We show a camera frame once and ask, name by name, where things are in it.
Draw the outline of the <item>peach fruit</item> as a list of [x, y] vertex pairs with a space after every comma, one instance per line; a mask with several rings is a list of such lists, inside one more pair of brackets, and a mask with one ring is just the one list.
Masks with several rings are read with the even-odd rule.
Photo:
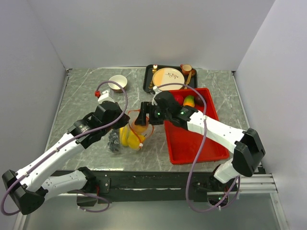
[[142, 134], [144, 133], [148, 127], [147, 126], [140, 126], [140, 125], [131, 125], [131, 128], [137, 133], [137, 134]]

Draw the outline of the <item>dark grape bunch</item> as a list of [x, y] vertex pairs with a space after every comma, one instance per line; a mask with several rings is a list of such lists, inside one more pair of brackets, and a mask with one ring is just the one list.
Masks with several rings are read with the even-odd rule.
[[118, 132], [116, 130], [112, 130], [109, 133], [107, 145], [114, 154], [119, 154], [120, 142], [119, 142]]

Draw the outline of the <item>clear zip top bag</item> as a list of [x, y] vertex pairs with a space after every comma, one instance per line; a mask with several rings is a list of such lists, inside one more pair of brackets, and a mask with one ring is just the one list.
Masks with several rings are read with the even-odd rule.
[[139, 151], [144, 146], [147, 139], [154, 132], [154, 127], [149, 124], [149, 116], [145, 116], [145, 125], [136, 125], [135, 121], [139, 115], [140, 109], [129, 110], [129, 123], [119, 129], [112, 129], [108, 135], [108, 147], [115, 153], [119, 154], [122, 148], [129, 148], [134, 151]]

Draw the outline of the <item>yellow pear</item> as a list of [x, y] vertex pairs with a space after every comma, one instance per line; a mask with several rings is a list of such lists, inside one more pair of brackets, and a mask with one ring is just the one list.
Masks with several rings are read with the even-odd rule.
[[143, 142], [146, 140], [143, 135], [135, 135], [134, 138], [127, 141], [128, 146], [133, 150], [138, 150], [143, 146]]

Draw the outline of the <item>green yellow orange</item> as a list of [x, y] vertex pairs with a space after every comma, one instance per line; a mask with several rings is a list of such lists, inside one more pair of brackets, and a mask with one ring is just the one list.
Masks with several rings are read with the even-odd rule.
[[125, 139], [128, 141], [129, 139], [132, 139], [134, 137], [135, 137], [134, 132], [129, 127], [126, 127]]

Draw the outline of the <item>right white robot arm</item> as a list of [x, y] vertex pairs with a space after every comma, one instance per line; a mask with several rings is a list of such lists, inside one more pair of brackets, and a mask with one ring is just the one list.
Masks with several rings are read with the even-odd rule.
[[180, 105], [171, 92], [157, 92], [151, 102], [142, 102], [136, 125], [161, 125], [169, 121], [176, 127], [201, 134], [228, 149], [232, 158], [221, 164], [210, 179], [211, 188], [221, 191], [227, 182], [237, 176], [251, 177], [265, 149], [258, 132], [242, 130], [214, 120], [189, 105]]

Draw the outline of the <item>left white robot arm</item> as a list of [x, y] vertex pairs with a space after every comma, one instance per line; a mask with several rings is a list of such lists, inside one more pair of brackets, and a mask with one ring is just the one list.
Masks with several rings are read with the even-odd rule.
[[83, 195], [99, 190], [99, 181], [87, 167], [69, 174], [53, 177], [52, 174], [66, 161], [101, 140], [112, 129], [124, 127], [129, 116], [118, 103], [104, 101], [95, 111], [77, 120], [50, 149], [18, 171], [8, 170], [2, 175], [6, 193], [0, 210], [6, 216], [16, 212], [5, 211], [7, 197], [11, 197], [18, 211], [28, 215], [43, 203], [59, 194], [75, 191]]

